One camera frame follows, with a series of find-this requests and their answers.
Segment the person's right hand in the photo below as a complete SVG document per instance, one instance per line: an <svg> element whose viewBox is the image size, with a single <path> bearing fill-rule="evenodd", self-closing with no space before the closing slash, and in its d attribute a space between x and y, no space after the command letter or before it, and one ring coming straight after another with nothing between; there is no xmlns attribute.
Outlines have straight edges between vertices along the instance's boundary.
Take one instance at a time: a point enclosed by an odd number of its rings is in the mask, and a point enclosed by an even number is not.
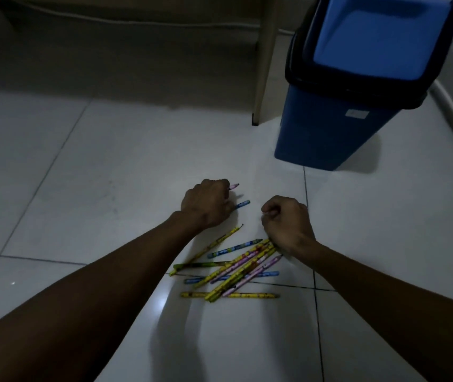
<svg viewBox="0 0 453 382"><path fill-rule="evenodd" d="M283 197L281 221L283 224L282 244L274 244L301 261L309 260L317 252L318 243L306 205L297 199Z"/></svg>

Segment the person's right forearm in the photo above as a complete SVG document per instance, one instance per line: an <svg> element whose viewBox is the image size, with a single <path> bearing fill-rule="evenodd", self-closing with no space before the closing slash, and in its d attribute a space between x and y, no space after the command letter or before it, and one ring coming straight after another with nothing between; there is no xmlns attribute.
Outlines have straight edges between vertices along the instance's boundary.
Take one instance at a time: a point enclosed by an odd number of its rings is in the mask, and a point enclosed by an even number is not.
<svg viewBox="0 0 453 382"><path fill-rule="evenodd" d="M429 382L453 382L453 299L306 238L285 248L315 272Z"/></svg>

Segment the person's left hand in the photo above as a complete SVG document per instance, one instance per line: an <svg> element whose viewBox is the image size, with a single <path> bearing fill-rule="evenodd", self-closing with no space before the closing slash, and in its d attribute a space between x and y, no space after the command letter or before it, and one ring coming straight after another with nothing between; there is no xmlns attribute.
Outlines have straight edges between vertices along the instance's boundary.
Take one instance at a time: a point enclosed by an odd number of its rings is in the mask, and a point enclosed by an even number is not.
<svg viewBox="0 0 453 382"><path fill-rule="evenodd" d="M223 223L232 213L217 214L212 210L211 180L204 179L201 183L186 191L179 214L182 215L185 223L193 231L199 233Z"/></svg>

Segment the pile of colourful pencils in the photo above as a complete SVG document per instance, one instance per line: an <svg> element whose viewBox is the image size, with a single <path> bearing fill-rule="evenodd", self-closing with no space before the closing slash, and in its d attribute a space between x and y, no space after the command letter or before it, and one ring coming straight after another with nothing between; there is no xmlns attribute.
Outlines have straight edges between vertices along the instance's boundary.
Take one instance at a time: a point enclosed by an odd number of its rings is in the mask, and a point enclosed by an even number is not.
<svg viewBox="0 0 453 382"><path fill-rule="evenodd" d="M270 293L239 291L253 280L279 275L279 271L270 271L270 268L282 258L270 239L255 239L227 249L212 251L240 229L241 226L235 227L188 261L173 265L169 276L183 275L183 270L211 269L211 272L204 276L186 276L184 279L186 289L180 294L182 298L201 298L213 303L220 298L278 297Z"/></svg>

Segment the person's left forearm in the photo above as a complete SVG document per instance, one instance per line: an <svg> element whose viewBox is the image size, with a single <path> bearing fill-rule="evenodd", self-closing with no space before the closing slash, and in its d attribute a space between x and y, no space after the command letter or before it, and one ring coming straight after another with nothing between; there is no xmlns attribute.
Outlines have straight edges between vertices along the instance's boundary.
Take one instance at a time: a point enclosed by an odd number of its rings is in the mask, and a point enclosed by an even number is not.
<svg viewBox="0 0 453 382"><path fill-rule="evenodd" d="M172 261L212 225L177 211L0 319L0 382L94 382Z"/></svg>

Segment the blue swing-lid trash bin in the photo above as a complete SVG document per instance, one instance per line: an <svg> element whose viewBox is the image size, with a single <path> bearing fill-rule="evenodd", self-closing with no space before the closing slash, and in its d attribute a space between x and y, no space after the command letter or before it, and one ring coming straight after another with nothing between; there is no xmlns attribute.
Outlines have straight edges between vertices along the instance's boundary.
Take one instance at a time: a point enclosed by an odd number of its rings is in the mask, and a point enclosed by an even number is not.
<svg viewBox="0 0 453 382"><path fill-rule="evenodd" d="M276 159L334 171L419 108L453 40L453 0L317 0L293 35Z"/></svg>

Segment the beige wooden furniture leg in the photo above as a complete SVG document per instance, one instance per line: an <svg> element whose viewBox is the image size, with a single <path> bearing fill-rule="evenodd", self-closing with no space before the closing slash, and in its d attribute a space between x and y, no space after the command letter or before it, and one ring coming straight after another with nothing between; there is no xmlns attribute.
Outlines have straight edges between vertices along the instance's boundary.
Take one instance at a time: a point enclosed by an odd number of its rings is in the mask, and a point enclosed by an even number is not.
<svg viewBox="0 0 453 382"><path fill-rule="evenodd" d="M263 98L284 4L285 0L263 0L262 3L263 8L256 46L254 104L251 117L252 126L258 126L260 123Z"/></svg>

